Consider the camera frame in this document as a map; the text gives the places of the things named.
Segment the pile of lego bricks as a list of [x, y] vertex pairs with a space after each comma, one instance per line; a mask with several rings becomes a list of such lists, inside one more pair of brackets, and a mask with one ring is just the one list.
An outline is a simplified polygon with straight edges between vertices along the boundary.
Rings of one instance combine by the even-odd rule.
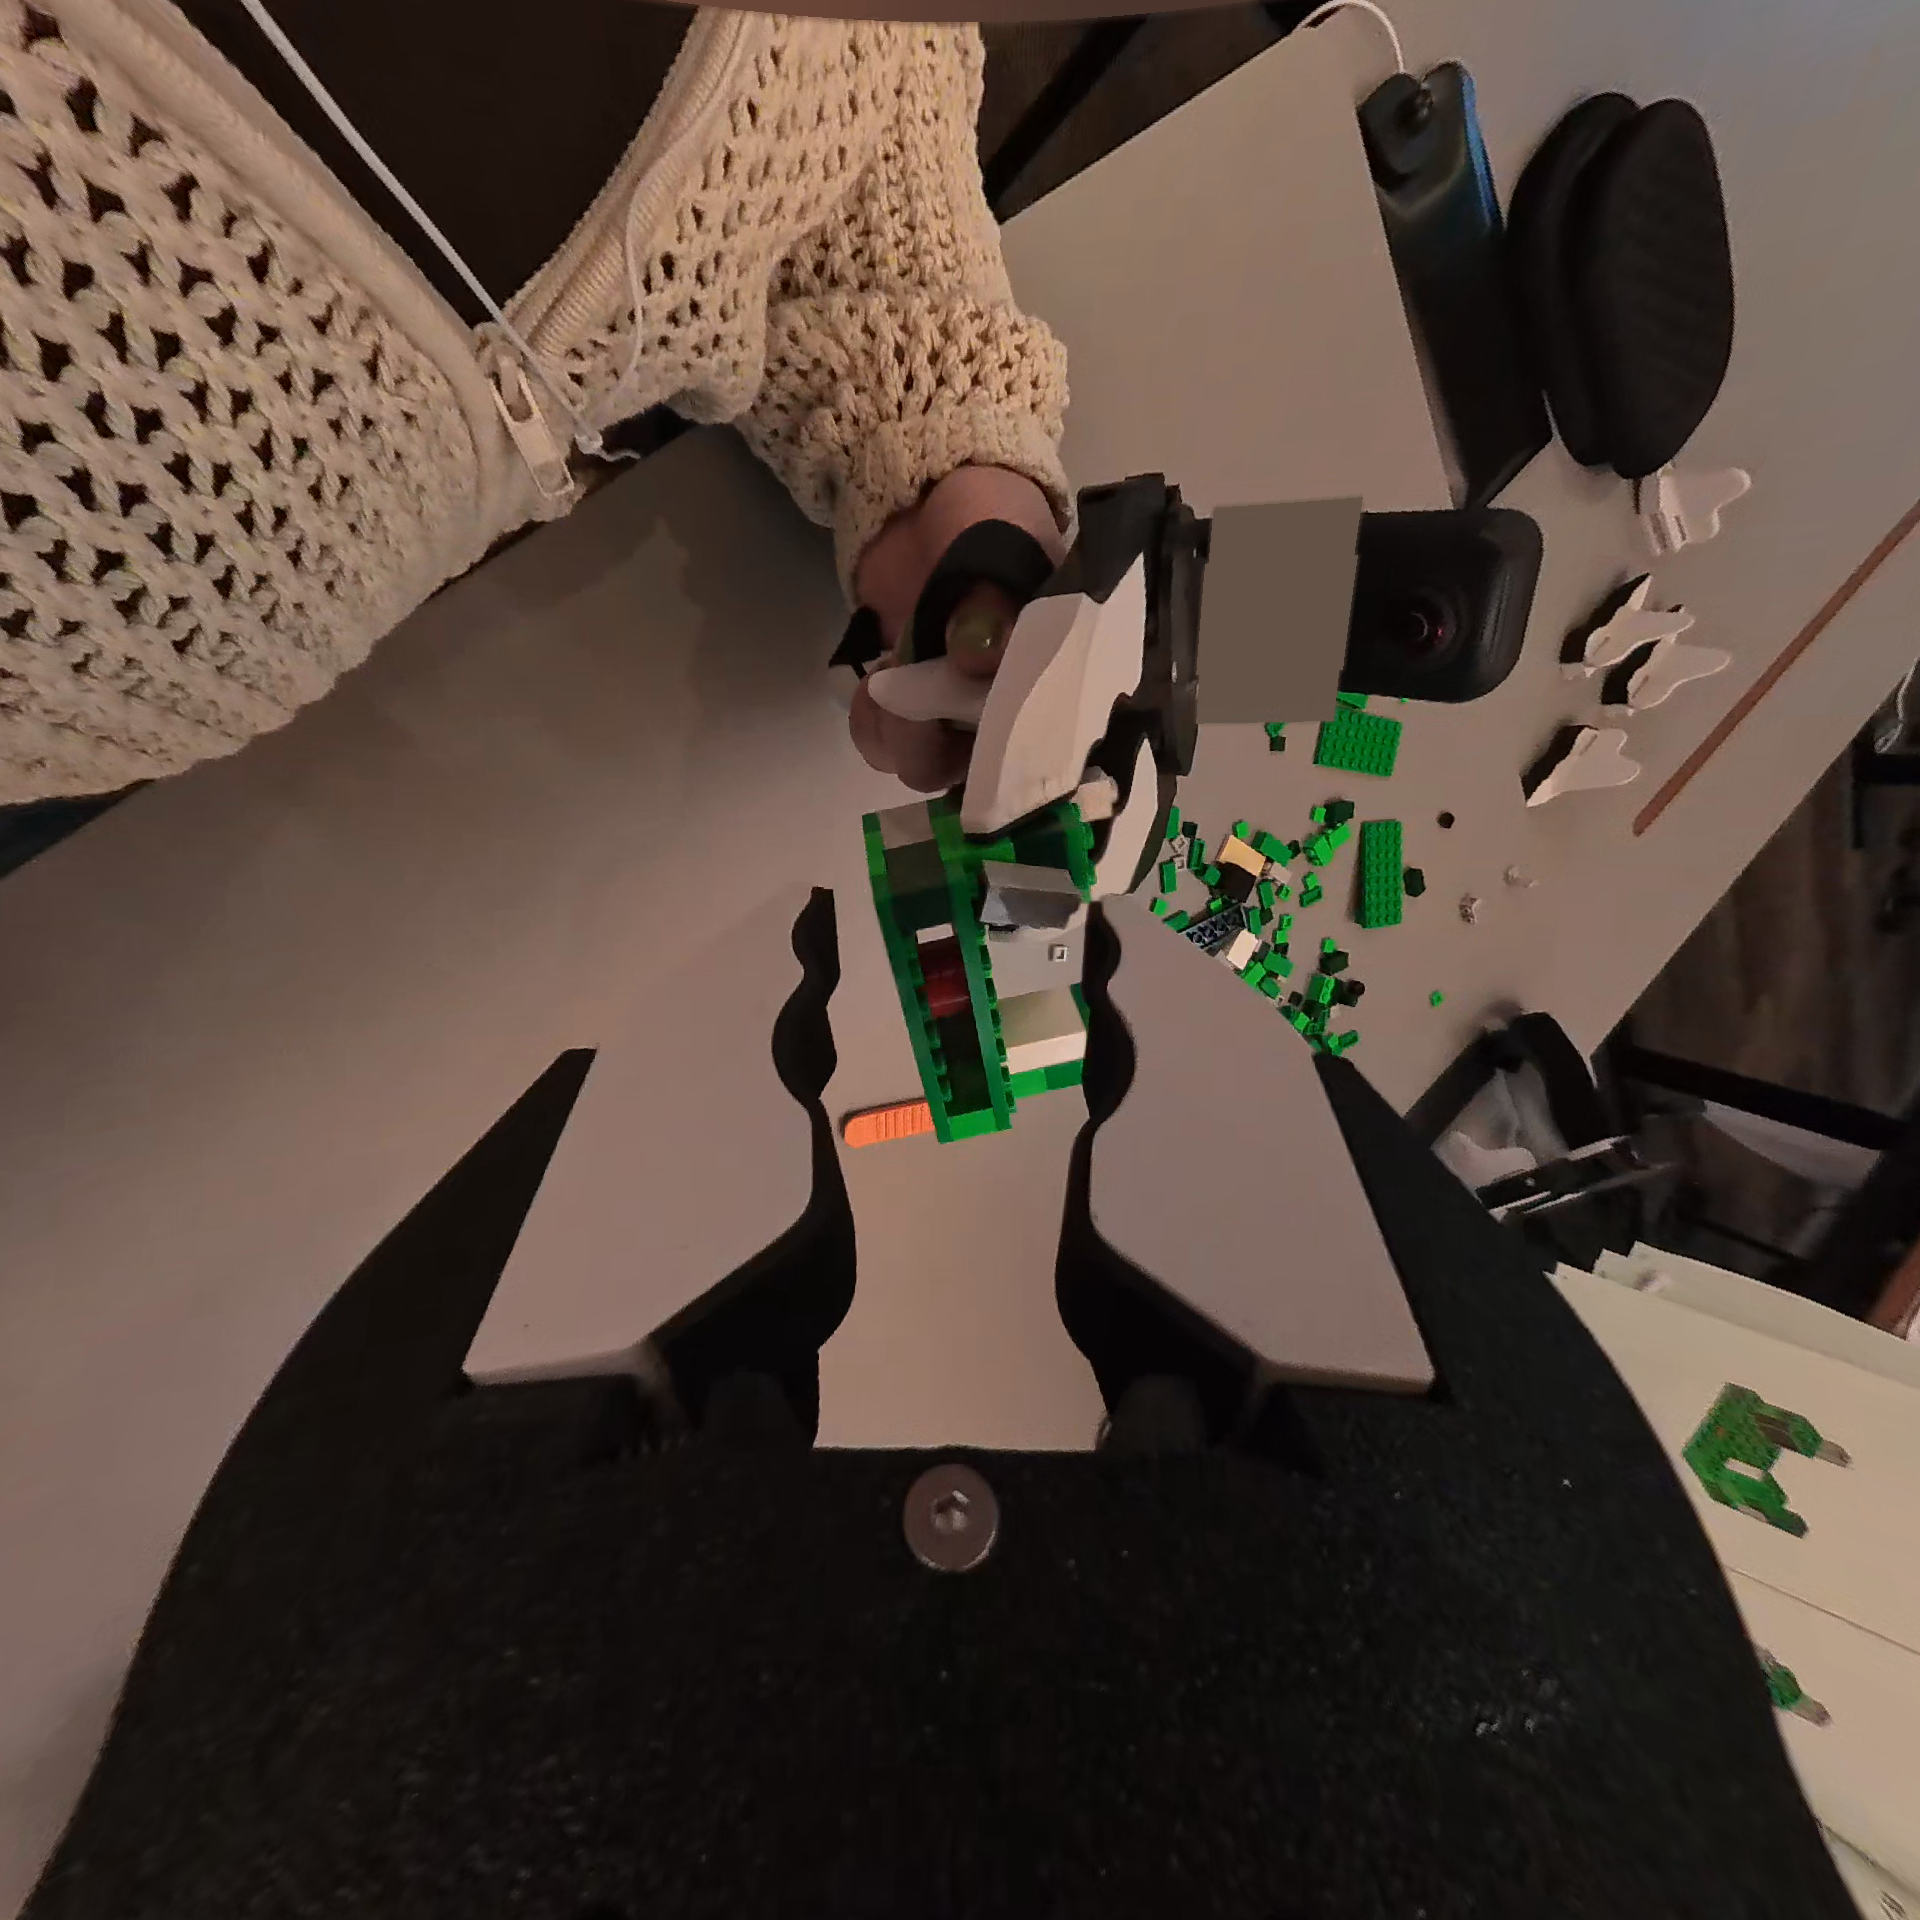
[[[1150, 915], [1226, 969], [1326, 1059], [1359, 1041], [1369, 992], [1352, 942], [1352, 868], [1359, 822], [1351, 799], [1323, 799], [1297, 837], [1248, 821], [1205, 827], [1175, 807], [1160, 863], [1141, 887]], [[1405, 861], [1405, 902], [1424, 896], [1424, 870]]]

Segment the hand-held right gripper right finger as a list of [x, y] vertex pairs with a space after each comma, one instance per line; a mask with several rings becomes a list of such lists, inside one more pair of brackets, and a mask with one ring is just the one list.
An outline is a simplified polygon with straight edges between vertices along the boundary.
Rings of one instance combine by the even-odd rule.
[[1088, 925], [1088, 1117], [1053, 1273], [1107, 1437], [1126, 1408], [1217, 1439], [1273, 1388], [1424, 1397], [1435, 1361], [1326, 1065], [1141, 901]]

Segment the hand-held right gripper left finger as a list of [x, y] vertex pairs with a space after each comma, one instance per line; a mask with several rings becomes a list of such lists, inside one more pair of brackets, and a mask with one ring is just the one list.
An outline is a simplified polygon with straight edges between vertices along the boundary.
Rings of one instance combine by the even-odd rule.
[[786, 885], [639, 984], [470, 1340], [472, 1382], [624, 1373], [705, 1424], [718, 1388], [766, 1375], [816, 1436], [856, 1283], [825, 1112], [839, 981], [831, 888]]

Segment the person's cream knit sweater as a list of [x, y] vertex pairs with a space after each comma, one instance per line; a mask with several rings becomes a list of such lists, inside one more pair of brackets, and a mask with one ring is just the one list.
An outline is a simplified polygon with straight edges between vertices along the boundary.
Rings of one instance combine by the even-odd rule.
[[683, 419], [621, 371], [698, 8], [3, 4], [7, 809], [283, 726]]

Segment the black oval case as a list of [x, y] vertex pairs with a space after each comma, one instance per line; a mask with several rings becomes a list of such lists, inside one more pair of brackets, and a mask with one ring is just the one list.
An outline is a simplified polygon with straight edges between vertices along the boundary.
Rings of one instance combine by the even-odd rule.
[[1639, 481], [1712, 409], [1736, 295], [1712, 133], [1685, 101], [1599, 92], [1522, 166], [1503, 214], [1522, 363], [1575, 464]]

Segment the person's left hand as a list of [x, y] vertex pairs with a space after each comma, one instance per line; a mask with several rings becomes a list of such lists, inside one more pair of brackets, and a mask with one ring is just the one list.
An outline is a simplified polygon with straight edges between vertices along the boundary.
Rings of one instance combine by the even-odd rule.
[[[855, 606], [877, 617], [889, 653], [896, 651], [925, 580], [943, 550], [978, 520], [1002, 520], [1033, 536], [1051, 567], [1065, 555], [1065, 540], [1049, 496], [1019, 470], [966, 465], [927, 486], [918, 503], [891, 516], [855, 565]], [[1016, 604], [978, 583], [949, 617], [949, 657], [955, 672], [989, 680], [1016, 619]], [[858, 757], [918, 792], [965, 782], [971, 733], [945, 723], [909, 723], [875, 705], [861, 688], [850, 708], [850, 735]]]

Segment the small green lego build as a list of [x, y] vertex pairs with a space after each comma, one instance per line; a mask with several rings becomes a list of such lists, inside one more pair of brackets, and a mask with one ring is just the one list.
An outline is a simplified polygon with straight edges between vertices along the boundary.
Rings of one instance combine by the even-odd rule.
[[1077, 1087], [1088, 1051], [1090, 824], [1053, 801], [971, 837], [958, 813], [955, 798], [933, 798], [861, 821], [879, 942], [945, 1144], [1010, 1128], [1025, 1097]]

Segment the black power bank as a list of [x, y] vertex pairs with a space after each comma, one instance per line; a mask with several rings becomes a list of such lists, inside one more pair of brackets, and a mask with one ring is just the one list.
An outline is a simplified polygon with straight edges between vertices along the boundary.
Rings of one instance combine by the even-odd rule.
[[1386, 253], [1461, 508], [1485, 508], [1547, 446], [1519, 337], [1496, 180], [1469, 71], [1382, 80], [1358, 110]]

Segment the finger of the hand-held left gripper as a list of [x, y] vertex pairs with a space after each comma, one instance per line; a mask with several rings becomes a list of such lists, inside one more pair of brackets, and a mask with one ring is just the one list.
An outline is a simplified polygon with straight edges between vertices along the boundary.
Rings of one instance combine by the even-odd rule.
[[1150, 733], [1099, 743], [1079, 783], [1079, 813], [1091, 831], [1090, 901], [1138, 891], [1160, 863], [1179, 798], [1179, 772]]

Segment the lego instruction booklet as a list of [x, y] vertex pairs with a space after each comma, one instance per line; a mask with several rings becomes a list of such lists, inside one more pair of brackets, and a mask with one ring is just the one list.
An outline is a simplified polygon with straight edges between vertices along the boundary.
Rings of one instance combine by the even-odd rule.
[[1707, 1532], [1856, 1908], [1915, 1916], [1915, 1345], [1642, 1243], [1551, 1283]]

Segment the thin wooden stick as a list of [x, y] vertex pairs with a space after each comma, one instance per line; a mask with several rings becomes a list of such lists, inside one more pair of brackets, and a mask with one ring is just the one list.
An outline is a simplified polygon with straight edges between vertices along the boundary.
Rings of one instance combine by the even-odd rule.
[[1733, 702], [1727, 713], [1699, 739], [1688, 757], [1662, 782], [1648, 801], [1634, 816], [1630, 831], [1640, 839], [1673, 804], [1686, 785], [1709, 765], [1709, 760], [1739, 731], [1746, 717], [1762, 705], [1768, 693], [1798, 665], [1798, 661], [1822, 640], [1833, 621], [1858, 599], [1858, 593], [1874, 583], [1880, 568], [1899, 553], [1899, 548], [1915, 532], [1920, 520], [1917, 500], [1886, 531], [1886, 534], [1861, 557], [1861, 561], [1841, 579], [1841, 583], [1822, 600], [1802, 628], [1787, 640], [1781, 653], [1770, 657], [1752, 683]]

